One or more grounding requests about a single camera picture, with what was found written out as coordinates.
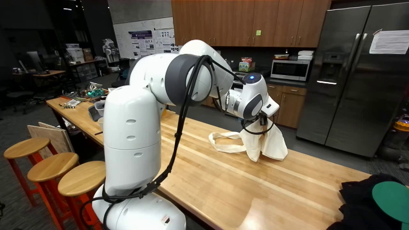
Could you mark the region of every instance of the green cloth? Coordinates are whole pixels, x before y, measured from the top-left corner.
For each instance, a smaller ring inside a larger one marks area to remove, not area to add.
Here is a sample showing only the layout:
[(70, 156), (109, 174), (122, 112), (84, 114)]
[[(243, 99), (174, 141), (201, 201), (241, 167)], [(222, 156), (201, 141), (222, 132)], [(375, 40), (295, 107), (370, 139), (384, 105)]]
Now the green cloth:
[(373, 190), (374, 201), (389, 217), (403, 223), (409, 230), (409, 190), (396, 182), (379, 183)]

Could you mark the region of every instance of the paper on refrigerator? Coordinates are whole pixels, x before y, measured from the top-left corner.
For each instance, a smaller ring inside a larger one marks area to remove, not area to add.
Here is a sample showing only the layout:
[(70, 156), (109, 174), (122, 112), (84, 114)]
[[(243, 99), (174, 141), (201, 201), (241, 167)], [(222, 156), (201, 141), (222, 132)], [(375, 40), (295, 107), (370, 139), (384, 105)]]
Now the paper on refrigerator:
[(375, 35), (370, 54), (406, 56), (409, 49), (409, 30), (381, 31)]

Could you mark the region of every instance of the refrigerator door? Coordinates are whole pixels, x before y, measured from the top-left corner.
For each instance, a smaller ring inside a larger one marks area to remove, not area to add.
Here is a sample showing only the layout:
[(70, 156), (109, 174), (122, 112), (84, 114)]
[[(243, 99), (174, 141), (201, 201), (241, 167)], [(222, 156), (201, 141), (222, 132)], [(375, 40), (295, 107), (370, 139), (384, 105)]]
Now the refrigerator door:
[(297, 137), (327, 142), (371, 7), (328, 11)]
[(409, 30), (409, 3), (373, 7), (327, 145), (374, 158), (409, 84), (409, 54), (370, 54), (380, 31)]

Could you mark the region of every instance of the microwave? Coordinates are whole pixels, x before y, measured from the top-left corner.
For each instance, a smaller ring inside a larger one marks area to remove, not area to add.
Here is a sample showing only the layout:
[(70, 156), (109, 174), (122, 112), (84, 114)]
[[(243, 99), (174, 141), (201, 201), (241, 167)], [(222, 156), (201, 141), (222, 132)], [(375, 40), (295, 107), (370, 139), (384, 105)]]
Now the microwave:
[(272, 79), (307, 82), (311, 61), (273, 61)]

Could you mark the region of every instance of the wooden stool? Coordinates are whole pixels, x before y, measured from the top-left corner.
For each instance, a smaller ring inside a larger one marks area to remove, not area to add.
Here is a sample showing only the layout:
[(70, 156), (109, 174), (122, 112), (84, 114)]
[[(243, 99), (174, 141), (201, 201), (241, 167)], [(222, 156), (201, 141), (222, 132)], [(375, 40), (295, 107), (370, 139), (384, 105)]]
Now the wooden stool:
[(58, 192), (58, 179), (73, 169), (77, 163), (77, 154), (58, 154), (43, 160), (27, 174), (29, 181), (36, 183), (39, 194), (58, 229), (65, 229), (63, 222), (71, 218), (67, 204)]
[(62, 178), (59, 183), (59, 192), (67, 197), (79, 229), (89, 229), (85, 224), (89, 227), (93, 225), (93, 229), (103, 229), (93, 208), (88, 205), (85, 208), (86, 214), (82, 218), (81, 206), (93, 200), (94, 194), (104, 183), (104, 179), (104, 162), (90, 162), (82, 164)]
[(52, 145), (52, 141), (49, 139), (31, 139), (31, 140), (26, 140), (22, 141), (12, 148), (10, 148), (6, 153), (4, 153), (4, 158), (8, 160), (8, 163), (11, 164), (19, 182), (21, 183), (21, 186), (25, 190), (25, 194), (27, 196), (27, 199), (30, 200), (33, 206), (36, 206), (36, 201), (34, 195), (39, 194), (38, 190), (30, 190), (26, 177), (22, 174), (22, 172), (20, 171), (16, 160), (21, 159), (21, 158), (29, 158), (33, 165), (36, 165), (38, 163), (40, 163), (43, 160), (40, 151), (43, 149), (49, 149), (50, 153), (53, 155), (57, 155), (56, 149)]

